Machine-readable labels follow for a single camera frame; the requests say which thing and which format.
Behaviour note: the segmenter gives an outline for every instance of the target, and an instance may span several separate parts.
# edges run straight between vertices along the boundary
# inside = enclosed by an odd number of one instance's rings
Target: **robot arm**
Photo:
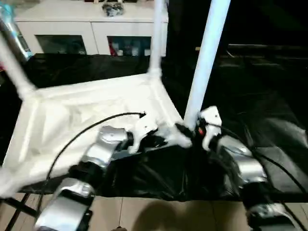
[[[248,225],[256,231],[301,230],[282,204],[271,201],[271,185],[260,162],[239,140],[222,136],[220,125],[217,108],[210,107],[200,113],[196,130],[204,135],[203,149],[212,152],[211,157],[225,169],[232,188],[242,199]]]
[[[196,134],[203,136],[203,149],[212,152],[214,160],[226,170],[232,188],[242,199],[249,226],[256,231],[300,230],[280,203],[271,201],[271,188],[263,166],[244,144],[230,136],[221,135],[221,119],[216,107],[201,112]],[[80,162],[69,170],[53,198],[35,224],[38,231],[86,231],[91,218],[90,206],[102,178],[112,160],[137,154],[144,138],[154,135],[161,144],[192,144],[192,136],[183,126],[158,126],[144,116],[130,131],[110,126],[102,127],[97,140],[85,152]]]
[[[57,188],[52,199],[38,217],[38,231],[86,231],[92,216],[90,206],[107,168],[112,160],[138,154],[144,138],[156,135],[161,143],[181,144],[189,147],[192,142],[175,127],[158,126],[148,115],[126,131],[105,126],[100,129],[95,143],[82,156],[80,162],[70,167],[69,176]]]

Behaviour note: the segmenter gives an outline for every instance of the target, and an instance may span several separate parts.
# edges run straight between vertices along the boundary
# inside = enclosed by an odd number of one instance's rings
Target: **white cabinet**
[[[154,2],[124,3],[124,14],[106,17],[102,4],[45,0],[15,20],[33,53],[149,55]],[[166,54],[167,10],[162,17],[161,54]]]
[[[18,27],[34,54],[45,52],[97,54],[90,23],[18,22]]]
[[[153,35],[153,23],[92,23],[99,54],[111,54],[114,50],[123,51],[124,55],[148,55]],[[167,23],[162,26],[161,54],[166,54]]]

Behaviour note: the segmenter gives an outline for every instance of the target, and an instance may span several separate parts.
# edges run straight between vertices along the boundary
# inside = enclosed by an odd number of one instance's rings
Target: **white metal frame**
[[[229,4],[230,0],[212,0],[211,3],[185,113],[185,122],[190,129],[202,105]],[[1,197],[12,196],[20,187],[43,180],[64,144],[102,117],[122,109],[124,111],[120,112],[144,110],[170,127],[182,121],[160,78],[162,6],[163,0],[155,0],[149,71],[136,76],[35,90],[0,35],[0,61],[23,99],[3,168],[0,169]],[[108,124],[127,127],[134,122],[132,118],[119,118]],[[96,134],[97,129],[89,131],[84,138],[73,143],[58,160],[52,176],[64,174],[78,162]]]

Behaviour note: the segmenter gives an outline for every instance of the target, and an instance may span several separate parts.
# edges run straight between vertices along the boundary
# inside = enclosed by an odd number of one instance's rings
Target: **glass cabinet door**
[[[36,35],[44,53],[87,54],[81,35]]]
[[[148,36],[107,36],[110,54],[113,56],[148,56],[151,37]]]

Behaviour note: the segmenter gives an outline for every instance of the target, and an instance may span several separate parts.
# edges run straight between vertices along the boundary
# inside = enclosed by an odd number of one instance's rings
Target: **object on cabinet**
[[[122,15],[124,13],[123,3],[121,2],[104,2],[102,6],[103,11],[108,17]]]

